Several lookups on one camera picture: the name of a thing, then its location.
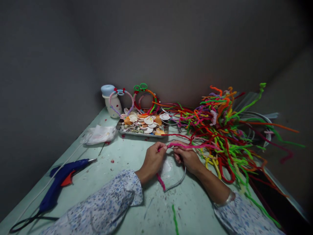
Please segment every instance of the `silver bangle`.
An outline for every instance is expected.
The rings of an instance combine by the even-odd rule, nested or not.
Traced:
[[[226,206],[228,203],[230,203],[231,201],[235,200],[235,198],[236,198],[236,194],[232,190],[230,190],[229,196],[228,196],[227,200],[224,203],[221,203],[221,204],[214,203],[214,204],[215,204],[216,207]]]

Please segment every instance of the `gray wall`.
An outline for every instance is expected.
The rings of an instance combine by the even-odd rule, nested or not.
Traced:
[[[308,38],[286,0],[71,2],[101,82],[146,82],[163,102],[196,105],[210,85],[255,91]]]
[[[0,221],[102,108],[63,1],[1,4]]]
[[[313,167],[313,44],[306,47],[279,73],[265,89],[262,99],[251,111],[260,113],[279,112],[275,123],[300,131],[299,134],[276,128],[283,140],[306,145],[292,150],[294,157],[280,164],[286,152],[269,145],[264,154],[267,167],[287,191],[307,212],[312,205]]]

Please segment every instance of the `white bottle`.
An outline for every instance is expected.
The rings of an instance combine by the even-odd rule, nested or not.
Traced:
[[[111,108],[109,103],[109,97],[114,91],[115,86],[113,85],[104,85],[101,87],[102,97],[105,100],[105,106],[108,109],[108,112],[112,118],[119,118],[120,116]],[[112,95],[111,97],[111,105],[114,107],[116,111],[118,111],[120,114],[122,114],[122,106],[121,102],[117,97],[117,94]]]

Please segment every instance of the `blue floral shirt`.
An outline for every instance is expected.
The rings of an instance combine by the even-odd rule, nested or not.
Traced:
[[[123,220],[127,209],[141,204],[142,200],[137,175],[131,170],[123,170],[41,234],[111,234]],[[234,201],[214,210],[230,234],[284,234],[238,194]]]

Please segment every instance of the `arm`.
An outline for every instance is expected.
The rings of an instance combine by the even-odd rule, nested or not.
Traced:
[[[185,145],[185,143],[181,141],[174,141],[173,143]],[[210,198],[216,204],[223,204],[226,202],[231,191],[230,188],[220,181],[211,171],[205,168],[193,149],[174,147],[175,160],[178,163],[181,163],[182,160],[179,155],[183,158],[187,170],[194,174],[203,184]]]
[[[229,187],[207,170],[192,149],[174,147],[174,156],[178,163],[181,163],[183,159],[187,170],[203,184],[208,195],[215,202],[216,217],[230,234],[284,234],[272,221],[260,213],[259,209],[252,206],[245,198],[241,198],[239,194],[233,194]]]
[[[152,145],[147,149],[140,170],[121,171],[99,191],[69,209],[41,234],[111,234],[123,220],[127,209],[142,203],[142,185],[158,172],[166,149],[166,145],[161,142]]]

